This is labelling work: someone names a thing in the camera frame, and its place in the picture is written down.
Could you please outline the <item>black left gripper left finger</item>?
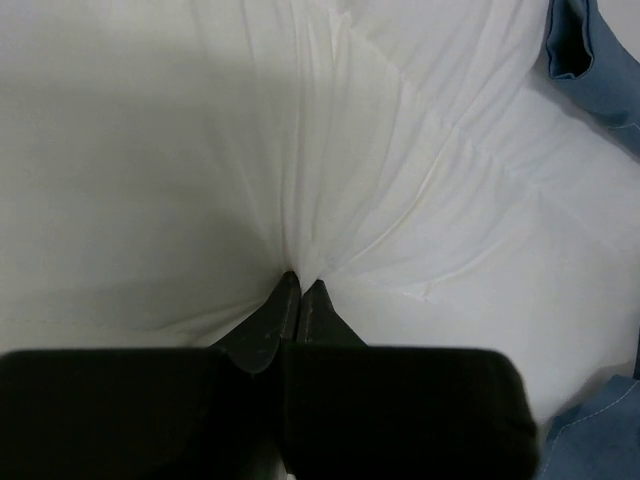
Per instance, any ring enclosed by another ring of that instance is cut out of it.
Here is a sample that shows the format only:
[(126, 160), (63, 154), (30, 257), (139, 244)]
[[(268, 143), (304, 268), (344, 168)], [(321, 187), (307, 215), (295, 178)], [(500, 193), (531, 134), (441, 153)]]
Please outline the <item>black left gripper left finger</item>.
[(18, 350), (1, 358), (5, 479), (280, 479), (254, 384), (295, 325), (299, 280), (207, 347)]

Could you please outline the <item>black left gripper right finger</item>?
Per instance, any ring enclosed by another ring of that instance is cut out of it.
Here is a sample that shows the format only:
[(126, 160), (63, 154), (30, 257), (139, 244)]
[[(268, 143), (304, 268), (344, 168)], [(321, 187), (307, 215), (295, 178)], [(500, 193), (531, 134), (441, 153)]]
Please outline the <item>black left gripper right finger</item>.
[(280, 451), (299, 479), (530, 479), (537, 426), (491, 350), (370, 346), (323, 282), (281, 350)]

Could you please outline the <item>white pillow yellow trim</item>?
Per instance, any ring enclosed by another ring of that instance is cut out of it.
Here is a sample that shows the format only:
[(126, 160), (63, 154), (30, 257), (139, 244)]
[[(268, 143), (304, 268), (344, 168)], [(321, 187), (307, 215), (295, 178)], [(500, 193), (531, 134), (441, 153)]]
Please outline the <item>white pillow yellow trim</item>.
[(1, 347), (204, 346), (280, 276), (479, 347), (545, 422), (632, 372), (639, 167), (543, 1), (5, 1)]

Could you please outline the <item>blue cartoon print pillowcase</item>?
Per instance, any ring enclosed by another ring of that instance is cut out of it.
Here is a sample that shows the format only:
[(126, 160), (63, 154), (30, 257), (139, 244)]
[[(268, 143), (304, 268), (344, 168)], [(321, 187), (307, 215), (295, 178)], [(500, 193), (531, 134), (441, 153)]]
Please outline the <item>blue cartoon print pillowcase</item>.
[[(630, 153), (639, 153), (639, 64), (594, 1), (552, 1), (545, 38), (555, 87)], [(540, 479), (639, 476), (639, 376), (615, 375), (593, 396), (557, 416)]]

